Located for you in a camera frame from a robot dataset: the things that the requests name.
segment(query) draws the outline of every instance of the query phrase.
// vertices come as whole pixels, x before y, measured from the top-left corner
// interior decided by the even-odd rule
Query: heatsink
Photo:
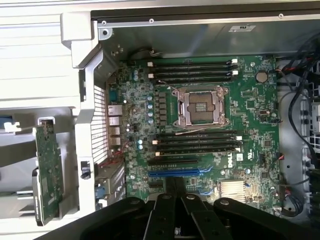
[[[245,181],[223,180],[220,182],[220,195],[222,198],[230,198],[241,203],[246,202]]]

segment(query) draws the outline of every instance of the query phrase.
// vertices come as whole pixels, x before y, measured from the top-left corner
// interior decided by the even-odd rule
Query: motherboard
[[[123,62],[108,82],[109,142],[126,192],[147,200],[183,177],[209,203],[228,197],[280,208],[275,59],[194,57]]]

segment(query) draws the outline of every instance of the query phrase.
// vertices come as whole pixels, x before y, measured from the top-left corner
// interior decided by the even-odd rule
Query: black pcie slot
[[[170,63],[152,63],[153,67],[151,69],[171,69],[171,68],[205,68],[205,67],[212,67],[212,66],[231,66],[232,61],[214,61],[214,62],[207,62],[207,63],[181,63],[181,64],[170,64]]]
[[[216,131],[201,131],[201,132],[184,132],[183,134],[176,135],[176,133],[161,133],[156,135],[157,140],[168,140],[168,139],[187,139],[197,138],[202,139],[203,137],[226,137],[235,136],[238,134],[237,130],[216,130]]]
[[[179,74],[179,73],[203,73],[203,72],[229,72],[234,69],[237,69],[237,66],[190,66],[190,67],[166,67],[166,68],[151,68],[150,73],[153,73],[155,76],[158,74]]]
[[[154,158],[153,160],[147,161],[149,166],[156,166],[156,165],[166,165],[166,164],[197,164],[198,159],[195,158]]]
[[[229,82],[232,80],[231,76],[210,76],[210,77],[180,77],[180,78],[170,78],[170,79],[154,79],[155,85],[165,85],[161,80],[166,81],[168,84],[196,84],[196,83],[220,83]]]
[[[183,148],[183,147],[201,147],[201,146],[216,146],[216,145],[224,145],[224,144],[236,144],[238,141],[233,139],[227,139],[225,141],[184,141],[184,142],[163,142],[155,145],[157,150],[161,150],[164,148]]]
[[[165,150],[158,151],[159,156],[174,156],[174,155],[191,155],[191,154],[210,154],[210,153],[230,153],[236,152],[235,147],[211,147],[201,149],[180,149],[180,150]]]

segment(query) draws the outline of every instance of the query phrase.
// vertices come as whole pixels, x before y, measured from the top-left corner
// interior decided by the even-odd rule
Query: blue pcie slot
[[[148,176],[154,177],[154,178],[199,176],[199,175],[200,175],[200,170],[197,168],[187,169],[187,170],[159,170],[159,171],[148,172]]]

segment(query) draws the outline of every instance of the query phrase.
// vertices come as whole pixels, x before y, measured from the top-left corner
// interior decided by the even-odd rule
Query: metal bracket
[[[113,35],[113,29],[112,28],[98,28],[98,39],[99,41],[107,40],[111,38]]]

